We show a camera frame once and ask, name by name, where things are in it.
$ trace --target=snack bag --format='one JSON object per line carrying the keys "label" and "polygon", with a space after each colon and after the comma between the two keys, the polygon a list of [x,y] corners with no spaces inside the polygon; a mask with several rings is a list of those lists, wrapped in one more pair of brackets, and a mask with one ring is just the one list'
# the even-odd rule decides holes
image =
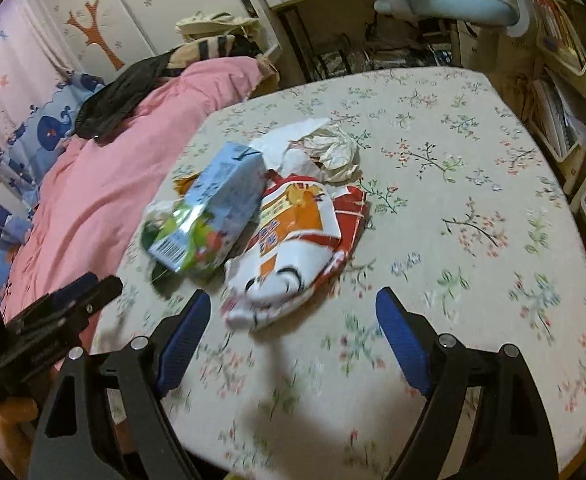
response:
{"label": "snack bag", "polygon": [[209,274],[259,208],[265,185],[262,154],[227,142],[164,220],[149,254],[172,272]]}
{"label": "snack bag", "polygon": [[220,310],[228,327],[268,326],[338,273],[359,235],[365,200],[355,186],[330,194],[312,177],[278,178],[264,193],[244,254],[226,263],[229,297]]}

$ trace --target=pink bedsheet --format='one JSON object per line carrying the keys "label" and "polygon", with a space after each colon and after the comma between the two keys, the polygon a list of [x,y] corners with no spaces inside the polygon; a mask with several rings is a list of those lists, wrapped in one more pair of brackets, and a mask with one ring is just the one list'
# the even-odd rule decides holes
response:
{"label": "pink bedsheet", "polygon": [[[195,63],[144,99],[113,143],[72,139],[44,179],[33,231],[10,269],[7,319],[85,272],[115,274],[182,148],[208,115],[247,98],[261,80],[249,57]],[[87,348],[96,323],[82,334]]]}

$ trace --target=orange packaging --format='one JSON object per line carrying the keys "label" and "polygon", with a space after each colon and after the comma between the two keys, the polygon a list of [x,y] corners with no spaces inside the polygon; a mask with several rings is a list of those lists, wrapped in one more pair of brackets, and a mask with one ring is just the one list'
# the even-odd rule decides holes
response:
{"label": "orange packaging", "polygon": [[366,194],[329,190],[314,178],[277,178],[242,256],[226,263],[230,295],[221,307],[234,330],[259,329],[295,310],[339,272],[364,218]]}

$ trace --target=white paper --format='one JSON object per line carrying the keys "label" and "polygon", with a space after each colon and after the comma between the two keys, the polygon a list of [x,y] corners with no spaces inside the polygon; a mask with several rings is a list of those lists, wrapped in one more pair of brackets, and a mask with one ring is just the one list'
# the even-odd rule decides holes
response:
{"label": "white paper", "polygon": [[268,170],[283,178],[312,176],[320,182],[343,182],[358,170],[357,143],[330,119],[307,119],[271,130],[250,146],[262,152]]}

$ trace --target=floral tablecloth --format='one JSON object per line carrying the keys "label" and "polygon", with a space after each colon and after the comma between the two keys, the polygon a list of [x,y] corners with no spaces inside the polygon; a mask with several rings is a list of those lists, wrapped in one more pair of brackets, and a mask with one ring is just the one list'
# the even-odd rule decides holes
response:
{"label": "floral tablecloth", "polygon": [[[465,345],[519,346],[548,412],[560,467],[586,434],[586,257],[566,200],[529,133],[482,75],[448,68],[365,73],[304,85],[212,115],[174,178],[202,170],[226,140],[330,117],[359,145],[371,216],[332,287],[255,335],[227,332],[221,277],[182,385],[164,400],[191,452],[257,479],[378,479],[397,459],[424,400],[406,382],[375,318],[375,294]],[[180,311],[150,284],[139,232],[119,267],[93,352],[119,349]],[[461,462],[470,391],[444,474]]]}

